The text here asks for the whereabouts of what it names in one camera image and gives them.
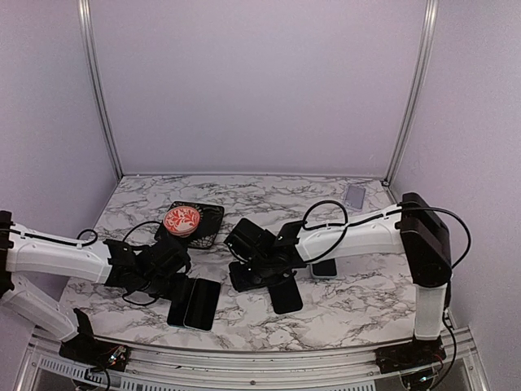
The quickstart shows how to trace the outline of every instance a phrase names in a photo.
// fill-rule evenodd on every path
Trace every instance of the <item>metal frame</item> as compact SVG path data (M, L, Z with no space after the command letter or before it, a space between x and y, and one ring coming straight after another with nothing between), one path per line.
M92 89L94 92L94 101L98 110L99 121L102 126L105 143L107 144L112 168L114 169L114 174L119 182L123 178L123 169L121 167L120 157L117 153L116 141L112 134L107 105L105 104L105 98L103 97L98 59L96 57L96 48L94 45L94 33L90 20L90 0L78 0L78 9L80 14L81 35L83 36L85 55L87 58L87 68L89 69L90 81L92 82Z
M425 20L423 21L422 36L420 38L418 61L416 63L416 69L414 70L413 85L411 86L409 93L409 100L405 109L404 118L401 122L400 133L398 134L394 152L392 153L392 158L385 174L384 181L387 182L388 185L392 185L392 181L400 167L401 159L405 151L405 144L413 126L418 97L425 81L427 66L429 59L431 58L431 48L434 39L437 13L438 0L427 0Z
M483 368L477 358L474 340L468 328L455 331L458 360L466 364L466 372L473 391L488 391ZM452 358L452 339L442 334ZM295 351L295 352L239 352L197 349L179 349L125 342L132 348L125 372L110 371L116 390L161 389L185 390L271 390L299 389L331 391L388 377L414 372L382 375L374 363L374 350L390 342L349 348ZM85 379L88 366L61 358L59 342L42 329L36 328L24 356L16 391L33 389L39 369L52 371L76 380ZM88 383L100 384L104 376L87 377Z

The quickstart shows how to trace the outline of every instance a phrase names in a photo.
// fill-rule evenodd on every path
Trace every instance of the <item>gray vein pattern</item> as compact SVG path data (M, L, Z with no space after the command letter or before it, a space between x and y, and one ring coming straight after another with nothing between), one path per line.
M276 315L267 289L238 293L228 276L233 260L222 243L242 217L274 234L299 220L319 200L342 200L349 184L366 188L362 213L391 202L375 180L291 176L143 176L125 177L99 219L101 238L122 239L133 226L161 220L175 200L219 204L225 218L209 250L189 250L190 277L222 283L211 332L170 327L169 301L142 308L125 303L122 291L70 279L62 302L84 310L94 332L143 344L189 349L274 351L310 350L373 344L412 336L414 286L403 256L371 254L337 260L339 277L312 279L299 270L296 279L304 308ZM338 210L323 208L316 220L337 220ZM147 244L156 226L134 232L129 241ZM135 293L135 301L147 301Z

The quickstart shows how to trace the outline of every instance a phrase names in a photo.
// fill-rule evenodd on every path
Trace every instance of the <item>white wall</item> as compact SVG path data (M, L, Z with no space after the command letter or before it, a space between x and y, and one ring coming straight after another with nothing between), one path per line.
M0 2L0 118L0 209L58 235L76 236L92 226L116 180L75 2ZM36 280L59 297L63 279ZM13 389L31 330L22 318L0 312L2 391Z
M426 85L395 188L472 231L453 313L470 324L492 390L521 381L521 2L442 0ZM464 236L453 227L453 254Z
M93 0L126 173L382 177L419 0Z

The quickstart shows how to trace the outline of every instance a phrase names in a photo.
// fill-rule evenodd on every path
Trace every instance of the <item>white marble surface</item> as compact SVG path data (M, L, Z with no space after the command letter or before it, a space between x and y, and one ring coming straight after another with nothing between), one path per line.
M378 181L364 179L126 177L99 219L96 229L101 237L122 239L132 226L161 219L175 200L225 207L225 220L214 246L207 251L189 250L193 265L190 276L223 284L212 331L168 326L169 301L136 307L120 299L121 290L80 279L70 279L62 302L84 310L100 336L192 349L327 349L410 337L414 287L402 256L373 254L340 259L339 278L329 281L311 279L308 270L300 270L297 283L304 308L293 314L276 315L267 289L238 293L231 287L228 263L232 256L222 240L241 217L276 234L283 223L301 219L316 201L341 200L348 184L366 187L363 213L391 203ZM331 213L330 217L339 215ZM150 243L154 230L155 226L143 228L131 241Z

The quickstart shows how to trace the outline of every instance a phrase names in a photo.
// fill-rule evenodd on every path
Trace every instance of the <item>red and white patterned bowl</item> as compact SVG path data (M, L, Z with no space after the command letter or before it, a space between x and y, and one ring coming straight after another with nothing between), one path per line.
M172 235L187 237L197 230L201 215L191 206L177 206L170 209L163 219L163 225Z

